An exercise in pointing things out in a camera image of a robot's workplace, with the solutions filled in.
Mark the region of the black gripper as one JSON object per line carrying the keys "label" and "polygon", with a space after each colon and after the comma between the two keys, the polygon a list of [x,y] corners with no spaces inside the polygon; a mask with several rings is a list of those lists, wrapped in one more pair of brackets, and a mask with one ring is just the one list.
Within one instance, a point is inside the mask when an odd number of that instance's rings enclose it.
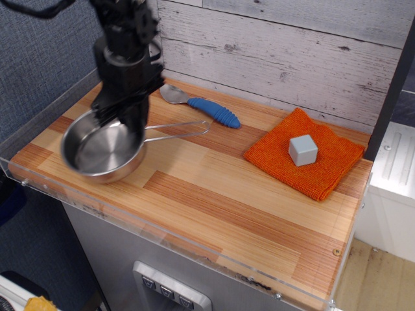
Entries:
{"label": "black gripper", "polygon": [[102,128],[119,118],[131,132],[143,134],[148,122],[148,96],[163,84],[163,66],[155,63],[148,48],[135,58],[112,53],[104,37],[93,46],[101,92],[91,105],[95,124]]}

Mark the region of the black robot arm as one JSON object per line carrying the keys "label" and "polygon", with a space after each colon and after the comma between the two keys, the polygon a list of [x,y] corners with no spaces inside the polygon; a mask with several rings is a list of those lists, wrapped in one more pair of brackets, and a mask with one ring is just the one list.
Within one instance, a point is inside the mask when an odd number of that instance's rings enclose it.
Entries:
{"label": "black robot arm", "polygon": [[99,126],[118,119],[131,132],[147,125],[151,93],[159,89],[160,54],[150,55],[149,47],[158,22],[146,1],[92,1],[103,35],[93,46],[102,89],[91,110]]}

